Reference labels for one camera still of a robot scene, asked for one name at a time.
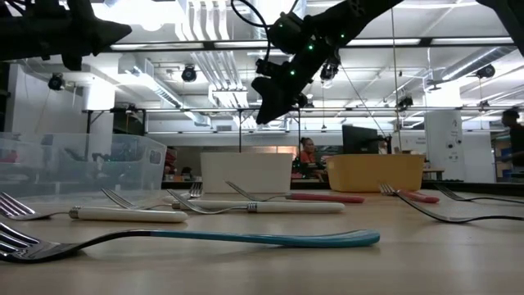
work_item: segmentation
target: yellow bin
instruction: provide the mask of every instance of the yellow bin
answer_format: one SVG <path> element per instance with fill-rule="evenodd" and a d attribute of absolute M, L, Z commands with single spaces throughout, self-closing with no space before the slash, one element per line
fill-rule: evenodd
<path fill-rule="evenodd" d="M 337 155 L 327 159 L 329 185 L 334 191 L 351 193 L 380 192 L 380 183 L 418 191 L 424 159 L 424 155 Z"/>

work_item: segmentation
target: ceiling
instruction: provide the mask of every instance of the ceiling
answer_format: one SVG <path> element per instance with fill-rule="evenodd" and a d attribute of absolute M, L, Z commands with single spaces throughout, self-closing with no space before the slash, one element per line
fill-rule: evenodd
<path fill-rule="evenodd" d="M 268 5 L 279 0 L 265 0 Z M 369 24 L 359 39 L 392 39 L 396 38 L 425 38 L 425 37 L 493 37 L 508 36 L 497 15 L 482 5 L 470 5 L 471 0 L 406 0 L 400 6 L 389 10 Z M 323 0 L 307 1 L 307 14 L 318 14 L 325 11 L 336 2 Z M 206 2 L 201 2 L 202 19 L 206 18 Z M 457 7 L 439 7 L 435 5 L 452 4 Z M 154 18 L 155 13 L 147 13 Z M 151 42 L 178 42 L 181 41 L 175 34 L 174 24 L 163 24 L 159 30 L 147 31 L 140 25 L 132 25 L 133 32 L 121 43 L 151 43 Z M 233 12 L 227 10 L 228 35 L 233 40 L 249 40 L 254 37 L 254 30 L 245 24 Z M 480 48 L 475 47 L 445 47 L 445 48 L 346 48 L 342 49 L 341 63 L 344 70 L 333 80 L 331 88 L 322 88 L 320 78 L 315 76 L 314 82 L 308 85 L 304 94 L 310 94 L 315 107 L 356 107 L 361 104 L 362 98 L 368 107 L 384 107 L 384 101 L 395 105 L 395 90 L 409 82 L 423 70 L 440 69 L 452 66 Z M 246 86 L 247 101 L 250 107 L 260 104 L 259 95 L 251 89 L 250 83 L 256 77 L 255 62 L 258 58 L 257 50 L 233 51 L 234 62 L 242 84 Z M 197 80 L 184 83 L 181 74 L 184 65 L 194 64 L 190 52 L 131 52 L 136 61 L 150 61 L 154 66 L 155 78 L 163 83 L 167 90 L 175 93 L 183 100 L 184 107 L 210 108 L 216 107 L 208 98 L 210 83 L 197 67 Z M 108 67 L 107 63 L 118 62 L 122 53 L 103 53 L 100 57 L 86 59 L 94 67 Z M 277 61 L 285 61 L 288 57 L 273 57 Z M 461 98 L 464 105 L 475 106 L 479 100 L 489 96 L 504 94 L 510 89 L 522 86 L 522 70 L 524 58 L 518 51 L 502 57 L 493 63 L 497 70 L 494 78 L 482 80 L 479 87 L 476 78 L 461 78 Z M 111 68 L 110 77 L 119 83 L 120 91 L 116 94 L 117 101 L 135 102 L 140 107 L 160 107 L 161 100 L 152 91 L 140 84 L 134 84 L 127 74 L 115 73 Z M 423 83 L 407 89 L 413 95 L 414 104 L 423 106 Z M 524 96 L 519 92 L 496 101 L 492 106 L 513 106 L 524 102 Z M 403 116 L 415 114 L 407 111 Z M 463 116 L 477 116 L 478 111 L 464 112 Z M 375 116 L 395 117 L 394 112 L 376 112 Z M 344 120 L 348 117 L 368 116 L 362 111 L 313 111 L 302 114 L 303 117 L 337 117 Z M 416 114 L 418 120 L 423 120 L 423 113 Z M 183 114 L 151 115 L 151 120 L 190 120 Z"/>

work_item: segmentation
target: desk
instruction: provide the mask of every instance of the desk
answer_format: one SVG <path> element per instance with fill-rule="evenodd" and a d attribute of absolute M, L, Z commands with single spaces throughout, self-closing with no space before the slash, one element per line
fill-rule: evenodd
<path fill-rule="evenodd" d="M 442 180 L 442 173 L 444 173 L 445 169 L 424 169 L 422 172 L 423 174 L 429 174 L 435 173 L 436 174 L 436 180 Z"/>
<path fill-rule="evenodd" d="M 441 214 L 489 211 L 524 216 L 524 206 L 458 203 L 437 192 L 425 193 L 441 197 L 441 205 L 424 205 Z M 486 220 L 470 225 L 442 224 L 395 197 L 369 196 L 362 205 L 349 205 L 345 214 L 192 215 L 180 225 L 103 223 L 64 216 L 49 221 L 2 222 L 61 242 L 78 242 L 115 230 L 158 228 L 265 234 L 376 229 L 382 235 L 373 247 L 352 249 L 121 239 L 87 248 L 85 254 L 64 261 L 40 265 L 0 262 L 2 295 L 477 295 L 522 294 L 524 289 L 520 262 L 524 223 Z"/>

